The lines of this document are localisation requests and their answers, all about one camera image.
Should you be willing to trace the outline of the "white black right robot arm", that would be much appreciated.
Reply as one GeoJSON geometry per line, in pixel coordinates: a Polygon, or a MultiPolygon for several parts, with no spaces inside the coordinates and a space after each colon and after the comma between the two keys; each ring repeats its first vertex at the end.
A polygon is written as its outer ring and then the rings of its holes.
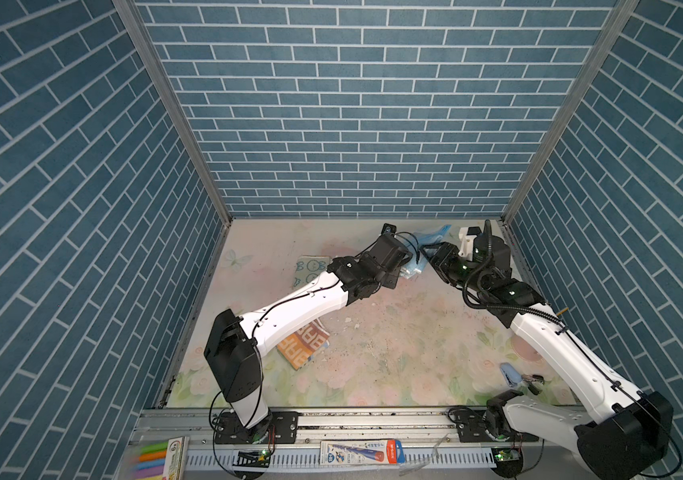
{"type": "Polygon", "coordinates": [[[673,439],[673,406],[659,392],[645,393],[591,351],[555,315],[547,300],[515,278],[511,250],[491,224],[459,232],[459,245],[421,246],[443,282],[465,305],[493,314],[527,342],[565,380],[583,412],[543,404],[509,390],[487,401],[485,426],[493,439],[531,434],[569,450],[601,479],[651,478],[649,468],[667,452],[681,455],[673,439]]]}

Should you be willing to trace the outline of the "light blue towel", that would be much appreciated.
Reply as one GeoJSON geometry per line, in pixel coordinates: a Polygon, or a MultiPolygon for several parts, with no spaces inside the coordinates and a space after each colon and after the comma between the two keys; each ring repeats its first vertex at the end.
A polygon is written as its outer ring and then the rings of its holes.
{"type": "Polygon", "coordinates": [[[399,276],[401,276],[403,279],[411,279],[423,273],[425,266],[427,266],[427,260],[423,258],[419,259],[419,261],[413,259],[401,267],[401,270],[399,270],[399,276]]]}

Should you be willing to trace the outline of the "clear vacuum bag blue zip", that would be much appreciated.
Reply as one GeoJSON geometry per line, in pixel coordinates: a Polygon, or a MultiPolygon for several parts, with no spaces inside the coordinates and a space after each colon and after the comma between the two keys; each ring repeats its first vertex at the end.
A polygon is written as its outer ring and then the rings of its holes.
{"type": "Polygon", "coordinates": [[[417,231],[415,233],[401,231],[401,235],[405,236],[417,249],[421,249],[421,247],[445,241],[449,236],[449,230],[451,230],[451,224],[445,224],[429,231],[417,231]]]}

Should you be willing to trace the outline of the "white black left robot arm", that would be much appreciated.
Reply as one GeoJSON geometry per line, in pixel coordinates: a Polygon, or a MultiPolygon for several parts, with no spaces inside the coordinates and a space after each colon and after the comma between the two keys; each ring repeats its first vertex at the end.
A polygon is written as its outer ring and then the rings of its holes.
{"type": "Polygon", "coordinates": [[[385,229],[361,253],[333,258],[309,284],[281,300],[242,315],[227,309],[215,317],[203,358],[249,443],[259,442],[271,426],[263,357],[314,320],[395,288],[411,258],[411,250],[385,229]]]}

